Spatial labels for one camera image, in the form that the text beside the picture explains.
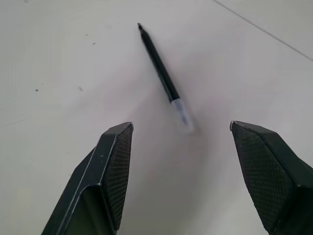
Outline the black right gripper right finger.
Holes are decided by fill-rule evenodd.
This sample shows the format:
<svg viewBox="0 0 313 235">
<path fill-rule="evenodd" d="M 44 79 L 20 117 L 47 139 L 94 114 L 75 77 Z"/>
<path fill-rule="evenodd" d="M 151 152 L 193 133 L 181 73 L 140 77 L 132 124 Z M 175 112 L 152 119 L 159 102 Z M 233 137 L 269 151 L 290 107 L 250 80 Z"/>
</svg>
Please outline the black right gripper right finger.
<svg viewBox="0 0 313 235">
<path fill-rule="evenodd" d="M 278 133 L 230 124 L 246 188 L 270 235 L 313 233 L 313 169 Z"/>
</svg>

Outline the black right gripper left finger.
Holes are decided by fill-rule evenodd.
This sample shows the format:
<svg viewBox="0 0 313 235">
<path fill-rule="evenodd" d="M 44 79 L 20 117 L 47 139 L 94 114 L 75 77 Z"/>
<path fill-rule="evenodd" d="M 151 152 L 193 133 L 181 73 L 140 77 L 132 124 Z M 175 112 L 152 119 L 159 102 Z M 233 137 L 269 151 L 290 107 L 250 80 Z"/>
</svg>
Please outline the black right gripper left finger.
<svg viewBox="0 0 313 235">
<path fill-rule="evenodd" d="M 71 174 L 44 235 L 115 235 L 120 228 L 131 159 L 132 122 L 111 127 Z"/>
</svg>

